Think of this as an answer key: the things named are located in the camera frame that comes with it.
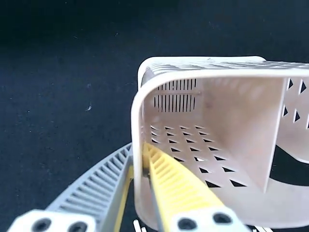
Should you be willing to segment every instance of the screw hole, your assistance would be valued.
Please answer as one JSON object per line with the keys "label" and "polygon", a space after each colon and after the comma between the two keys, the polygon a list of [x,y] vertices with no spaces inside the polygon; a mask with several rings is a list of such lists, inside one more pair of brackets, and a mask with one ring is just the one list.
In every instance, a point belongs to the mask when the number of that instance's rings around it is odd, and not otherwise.
{"label": "screw hole", "polygon": [[87,224],[81,221],[75,222],[69,228],[69,232],[86,232],[86,230],[87,230]]}
{"label": "screw hole", "polygon": [[213,220],[217,224],[228,224],[232,222],[232,219],[229,217],[229,215],[223,214],[223,213],[217,213],[213,216]]}
{"label": "screw hole", "polygon": [[194,230],[197,223],[189,218],[182,218],[178,221],[178,228],[184,231]]}
{"label": "screw hole", "polygon": [[52,224],[52,221],[49,218],[40,219],[34,223],[32,231],[33,232],[46,231],[50,227],[50,224]]}

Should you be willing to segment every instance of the plastic basket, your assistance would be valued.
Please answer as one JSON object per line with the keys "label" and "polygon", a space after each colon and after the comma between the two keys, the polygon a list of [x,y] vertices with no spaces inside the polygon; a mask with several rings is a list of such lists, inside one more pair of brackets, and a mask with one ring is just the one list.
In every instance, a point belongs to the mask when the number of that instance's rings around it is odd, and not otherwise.
{"label": "plastic basket", "polygon": [[296,160],[309,163],[308,79],[292,77],[284,96],[277,144]]}
{"label": "plastic basket", "polygon": [[144,223],[157,229],[141,160],[149,142],[205,181],[244,223],[308,225],[309,187],[269,178],[287,82],[305,80],[308,67],[260,57],[144,61],[131,109],[135,208]]}

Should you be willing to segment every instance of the black surface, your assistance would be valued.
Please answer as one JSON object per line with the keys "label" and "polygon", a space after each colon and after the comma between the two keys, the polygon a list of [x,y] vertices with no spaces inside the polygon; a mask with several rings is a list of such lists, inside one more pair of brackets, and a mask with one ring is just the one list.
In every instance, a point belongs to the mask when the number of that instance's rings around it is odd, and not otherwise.
{"label": "black surface", "polygon": [[[45,208],[130,142],[144,59],[258,55],[309,62],[308,11],[305,0],[2,1],[0,231],[16,216]],[[303,167],[287,175],[287,167],[275,166],[272,175],[308,184]],[[127,231],[136,218],[132,193],[128,200]]]}

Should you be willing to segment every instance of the vent slot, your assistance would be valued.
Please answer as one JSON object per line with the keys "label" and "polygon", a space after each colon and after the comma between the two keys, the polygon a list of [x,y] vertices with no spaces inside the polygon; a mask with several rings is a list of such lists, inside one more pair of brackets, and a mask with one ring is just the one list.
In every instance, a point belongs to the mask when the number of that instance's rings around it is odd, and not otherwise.
{"label": "vent slot", "polygon": [[207,180],[205,180],[205,182],[206,182],[206,185],[207,185],[209,188],[220,188],[220,186],[215,185],[215,184],[212,183],[212,182],[209,182],[209,181],[207,181]]}
{"label": "vent slot", "polygon": [[154,108],[158,112],[191,112],[195,110],[196,97],[192,91],[197,87],[196,79],[176,80],[157,88]]}
{"label": "vent slot", "polygon": [[192,94],[163,94],[154,97],[158,112],[191,112],[195,110],[196,97]]}
{"label": "vent slot", "polygon": [[179,159],[179,158],[176,158],[176,157],[174,157],[174,159],[177,160],[178,162],[183,162],[182,159]]}
{"label": "vent slot", "polygon": [[231,183],[232,183],[232,185],[234,186],[234,187],[246,187],[245,185],[243,185],[243,184],[241,184],[241,183],[238,183],[238,182],[236,182],[236,181],[234,181],[234,180],[230,180],[231,181]]}

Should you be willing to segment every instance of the triangular hole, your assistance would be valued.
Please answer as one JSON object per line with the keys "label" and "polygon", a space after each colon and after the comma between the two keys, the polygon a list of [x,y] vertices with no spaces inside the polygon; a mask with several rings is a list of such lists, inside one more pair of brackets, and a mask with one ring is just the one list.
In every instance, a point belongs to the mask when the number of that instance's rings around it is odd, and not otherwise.
{"label": "triangular hole", "polygon": [[298,121],[299,119],[300,119],[300,116],[298,112],[296,111],[294,122]]}
{"label": "triangular hole", "polygon": [[218,150],[218,149],[210,147],[210,146],[208,148],[209,148],[210,151],[217,151]]}
{"label": "triangular hole", "polygon": [[228,169],[228,168],[225,168],[225,167],[222,167],[223,170],[226,172],[226,173],[233,173],[235,171],[231,170],[231,169]]}
{"label": "triangular hole", "polygon": [[173,147],[171,147],[170,149],[172,150],[172,152],[180,152],[179,150],[177,150],[177,149],[175,149]]}
{"label": "triangular hole", "polygon": [[176,159],[178,162],[183,162],[182,159],[179,159],[179,158],[176,158],[176,157],[174,157],[174,159]]}
{"label": "triangular hole", "polygon": [[306,88],[307,88],[307,87],[306,87],[306,85],[305,85],[304,81],[302,81],[302,84],[301,84],[301,88],[300,88],[300,92],[299,92],[299,94],[301,94],[302,92],[304,92]]}
{"label": "triangular hole", "polygon": [[290,79],[289,88],[291,88],[293,85],[294,85],[294,84],[293,84],[292,80]]}
{"label": "triangular hole", "polygon": [[203,168],[199,168],[199,170],[201,171],[201,173],[209,173],[206,169]]}
{"label": "triangular hole", "polygon": [[192,147],[190,148],[190,150],[191,150],[191,151],[199,151],[199,150],[197,150],[197,149],[195,149],[195,148],[192,148]]}
{"label": "triangular hole", "polygon": [[220,188],[220,186],[215,185],[215,184],[212,183],[212,182],[209,182],[209,181],[207,181],[207,180],[205,180],[205,182],[206,182],[206,185],[207,185],[209,188]]}
{"label": "triangular hole", "polygon": [[218,160],[218,161],[225,160],[225,159],[217,157],[217,156],[215,156],[215,159]]}
{"label": "triangular hole", "polygon": [[204,162],[204,160],[203,160],[203,159],[198,158],[198,157],[194,157],[194,159],[195,159],[195,161],[197,161],[197,162]]}
{"label": "triangular hole", "polygon": [[234,186],[234,187],[246,187],[245,185],[243,185],[243,184],[241,184],[241,183],[238,183],[238,182],[236,182],[236,181],[234,181],[234,180],[230,180],[231,181],[231,183],[232,183],[232,185]]}
{"label": "triangular hole", "polygon": [[154,139],[151,139],[151,142],[155,143],[155,144],[158,144],[159,142],[157,142],[156,140]]}
{"label": "triangular hole", "polygon": [[286,109],[286,107],[284,107],[283,116],[286,116],[287,114],[288,114],[288,110]]}

